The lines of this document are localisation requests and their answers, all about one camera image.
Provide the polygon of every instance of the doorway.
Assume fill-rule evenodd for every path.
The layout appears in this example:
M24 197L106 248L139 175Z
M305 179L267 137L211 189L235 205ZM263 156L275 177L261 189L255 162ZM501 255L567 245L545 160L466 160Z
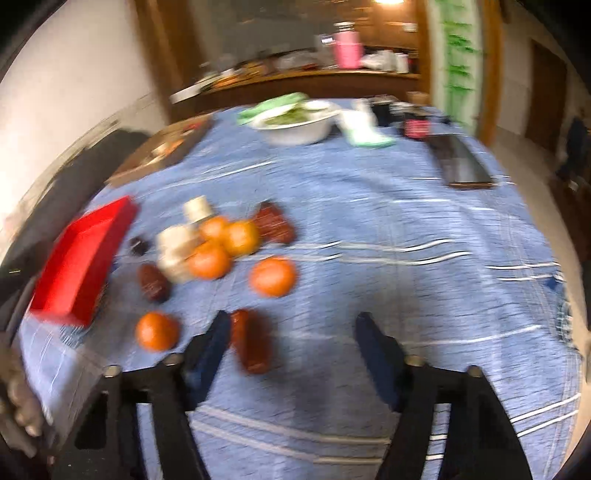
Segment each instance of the doorway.
M567 67L536 41L531 45L531 104L525 137L555 154L564 117Z

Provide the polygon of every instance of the floor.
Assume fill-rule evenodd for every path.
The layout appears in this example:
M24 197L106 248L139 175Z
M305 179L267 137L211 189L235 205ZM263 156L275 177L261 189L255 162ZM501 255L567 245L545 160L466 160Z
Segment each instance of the floor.
M573 339L580 352L587 352L591 346L591 333L585 325L586 308L579 260L547 187L555 160L530 140L502 128L497 129L496 141L491 150L512 177L536 226L548 239L562 267L573 313ZM572 452L591 420L591 384L586 384L584 371L581 393L577 423L567 455Z

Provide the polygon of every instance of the red box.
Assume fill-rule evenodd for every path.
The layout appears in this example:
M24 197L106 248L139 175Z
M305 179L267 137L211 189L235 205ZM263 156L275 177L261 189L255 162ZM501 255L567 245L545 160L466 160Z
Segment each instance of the red box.
M30 312L38 320L90 325L113 256L137 211L127 196L68 225L35 288Z

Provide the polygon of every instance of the green vegetable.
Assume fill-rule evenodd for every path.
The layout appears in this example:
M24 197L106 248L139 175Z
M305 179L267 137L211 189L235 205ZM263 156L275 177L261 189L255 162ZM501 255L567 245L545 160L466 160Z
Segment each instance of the green vegetable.
M294 106L288 112L285 112L282 115L274 116L269 120L265 120L265 125L290 125L290 124L300 124L303 122L307 122L310 120L309 112L303 108L301 105Z

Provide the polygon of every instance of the white container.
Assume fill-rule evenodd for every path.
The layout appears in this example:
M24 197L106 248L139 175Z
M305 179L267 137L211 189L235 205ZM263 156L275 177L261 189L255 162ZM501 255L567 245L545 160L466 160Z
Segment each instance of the white container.
M335 122L335 116L340 112L338 105L325 100L311 100L304 104L310 110L311 120L299 124L267 125L266 120L288 112L294 105L278 106L257 115L251 128L259 131L267 143L278 147L295 147L296 145L310 145L328 137Z
M405 53L395 53L395 64L397 73L408 73L408 55Z

